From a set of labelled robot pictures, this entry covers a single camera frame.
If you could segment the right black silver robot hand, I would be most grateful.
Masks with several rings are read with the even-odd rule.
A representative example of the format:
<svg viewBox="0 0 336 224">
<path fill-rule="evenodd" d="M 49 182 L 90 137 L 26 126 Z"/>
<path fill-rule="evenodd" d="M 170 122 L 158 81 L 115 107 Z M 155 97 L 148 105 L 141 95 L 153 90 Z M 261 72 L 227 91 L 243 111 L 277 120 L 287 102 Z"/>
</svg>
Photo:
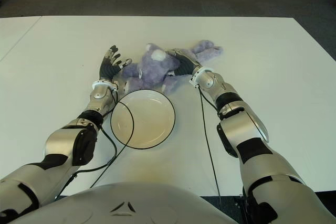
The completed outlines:
<svg viewBox="0 0 336 224">
<path fill-rule="evenodd" d="M 201 64 L 197 61 L 193 54 L 184 49 L 171 49 L 167 53 L 176 59 L 180 64 L 171 72 L 174 76 L 184 76 L 194 74 L 194 70 L 199 68 Z"/>
</svg>

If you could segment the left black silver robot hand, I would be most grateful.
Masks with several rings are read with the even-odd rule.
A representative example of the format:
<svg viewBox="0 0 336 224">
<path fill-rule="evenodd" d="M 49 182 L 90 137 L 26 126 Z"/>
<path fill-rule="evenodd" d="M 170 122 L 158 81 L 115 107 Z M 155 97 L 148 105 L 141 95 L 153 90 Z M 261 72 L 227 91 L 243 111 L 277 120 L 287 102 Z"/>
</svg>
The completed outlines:
<svg viewBox="0 0 336 224">
<path fill-rule="evenodd" d="M 111 46 L 105 53 L 99 70 L 99 80 L 112 81 L 123 68 L 132 63 L 132 59 L 119 60 L 121 54 L 118 54 L 116 45 Z"/>
</svg>

